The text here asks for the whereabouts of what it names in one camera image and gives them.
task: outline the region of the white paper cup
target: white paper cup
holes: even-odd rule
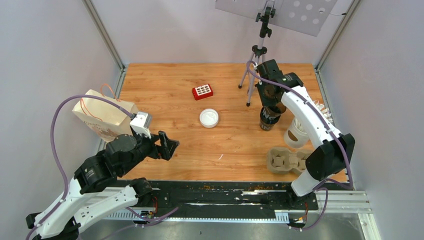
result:
[[[218,124],[219,115],[217,111],[207,108],[200,113],[199,119],[203,127],[211,129]]]
[[[290,126],[284,133],[284,142],[292,148],[299,149],[309,140],[306,132],[300,131],[295,125],[295,119],[291,121]]]

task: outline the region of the paper bag handle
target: paper bag handle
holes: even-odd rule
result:
[[[109,89],[110,89],[110,91],[112,92],[112,94],[113,94],[113,97],[115,98],[115,100],[116,101],[118,101],[118,102],[120,102],[121,100],[119,100],[118,98],[117,98],[117,96],[115,95],[115,93],[114,93],[114,91],[112,90],[112,88],[111,88],[111,86],[109,85],[109,84],[107,84],[107,83],[104,83],[101,87],[100,87],[100,93],[101,93],[101,95],[103,96],[103,97],[106,97],[104,94],[103,94],[103,92],[102,92],[102,89],[103,89],[103,87],[104,86],[107,86]],[[87,110],[87,112],[93,117],[93,118],[96,118],[96,119],[98,119],[98,120],[100,120],[100,121],[102,121],[103,122],[103,120],[100,118],[100,117],[96,117],[96,116],[94,116],[90,111],[89,111],[89,109],[86,107],[86,104],[84,103],[84,100],[81,98],[80,100],[79,100],[79,106],[81,107],[81,110],[82,110],[82,112],[85,114],[85,115],[87,115],[87,113],[86,113],[86,111],[84,111],[84,108],[85,108],[85,110]]]
[[[82,110],[82,112],[85,114],[85,115],[87,115],[87,113],[86,113],[86,111],[84,111],[84,108],[87,110],[87,112],[93,117],[93,118],[95,118],[95,119],[98,119],[98,120],[100,120],[100,121],[102,121],[103,122],[103,120],[100,118],[100,117],[96,117],[96,116],[94,116],[90,111],[89,111],[89,109],[86,107],[86,104],[84,103],[84,100],[83,100],[83,98],[80,98],[79,99],[79,106],[81,107],[81,110]]]
[[[107,87],[109,88],[109,90],[112,92],[113,97],[115,98],[115,100],[116,100],[116,101],[118,101],[118,102],[120,102],[120,101],[121,101],[121,100],[119,100],[119,99],[117,98],[117,96],[115,95],[115,93],[114,93],[114,91],[112,90],[111,86],[109,86],[109,84],[107,84],[107,83],[104,83],[104,84],[100,87],[100,93],[101,93],[101,95],[102,95],[103,97],[106,97],[106,96],[103,94],[103,91],[102,91],[102,89],[103,89],[103,87],[104,87],[104,86],[107,86]]]

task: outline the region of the tripod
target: tripod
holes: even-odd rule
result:
[[[250,54],[249,60],[253,60],[255,63],[259,63],[259,58],[262,56],[262,63],[265,62],[265,54],[267,53],[267,48],[264,47],[264,40],[265,37],[268,35],[268,38],[271,37],[272,30],[268,28],[268,23],[270,21],[270,17],[273,18],[276,14],[276,10],[273,7],[267,6],[265,9],[265,13],[261,16],[261,13],[258,12],[256,16],[256,22],[259,22],[259,20],[262,22],[262,27],[260,28],[259,33],[259,43],[258,45],[252,46],[252,53]],[[245,81],[246,75],[248,74],[248,70],[244,70],[243,77],[241,78],[240,84],[238,85],[238,88],[241,89],[243,82]],[[247,102],[246,106],[251,105],[251,98],[253,93],[255,83],[255,77],[250,76],[249,79],[249,88],[247,89]]]

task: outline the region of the tripod leg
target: tripod leg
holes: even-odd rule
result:
[[[253,55],[254,55],[255,53],[251,53],[250,54],[250,58],[249,58],[249,60],[252,60],[253,59]],[[238,88],[239,89],[241,89],[242,88],[242,85],[243,85],[243,82],[245,81],[245,78],[246,78],[246,75],[248,74],[248,70],[247,69],[245,69],[244,70],[244,73],[243,73],[243,77],[241,78],[241,81],[240,81],[240,84],[238,85]]]
[[[259,62],[259,56],[256,56],[255,58],[255,63]],[[250,76],[249,79],[249,89],[247,90],[247,102],[246,102],[246,106],[250,106],[251,105],[251,98],[252,98],[252,94],[253,94],[253,89],[255,85],[255,77],[253,75]]]

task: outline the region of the black strip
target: black strip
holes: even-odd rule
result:
[[[111,187],[125,187],[129,183],[129,180],[119,180]],[[168,213],[175,207],[179,209],[172,216],[181,218],[274,219],[274,210],[305,210],[304,204],[290,207],[289,195],[285,191],[272,191],[287,190],[291,182],[150,181],[149,183],[152,188],[160,190],[154,190],[141,197],[135,207],[154,207],[152,199],[156,197],[158,216]],[[333,183],[326,183],[324,187],[329,190],[344,190]],[[255,195],[243,194],[254,190],[271,191]],[[318,209],[314,193],[305,201],[309,210]]]

